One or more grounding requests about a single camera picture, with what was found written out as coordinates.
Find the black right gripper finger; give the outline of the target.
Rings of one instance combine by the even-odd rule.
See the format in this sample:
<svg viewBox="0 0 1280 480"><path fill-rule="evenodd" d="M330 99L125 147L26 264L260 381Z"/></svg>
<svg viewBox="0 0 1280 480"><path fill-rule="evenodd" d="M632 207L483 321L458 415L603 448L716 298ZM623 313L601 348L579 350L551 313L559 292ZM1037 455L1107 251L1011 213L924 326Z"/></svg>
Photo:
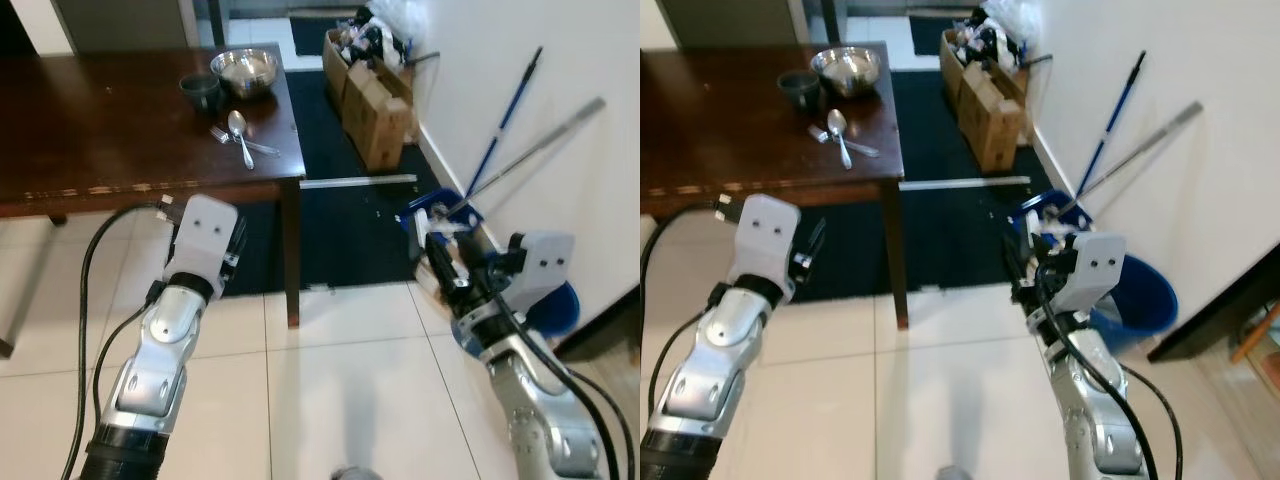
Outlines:
<svg viewBox="0 0 1280 480"><path fill-rule="evenodd" d="M468 280L454 268L447 243L436 241L433 233L424 236L424 257L443 293L465 293L468 289Z"/></svg>
<svg viewBox="0 0 1280 480"><path fill-rule="evenodd" d="M1011 232L1007 234L1007 274L1015 285L1032 285L1039 257L1047 250L1039 233Z"/></svg>

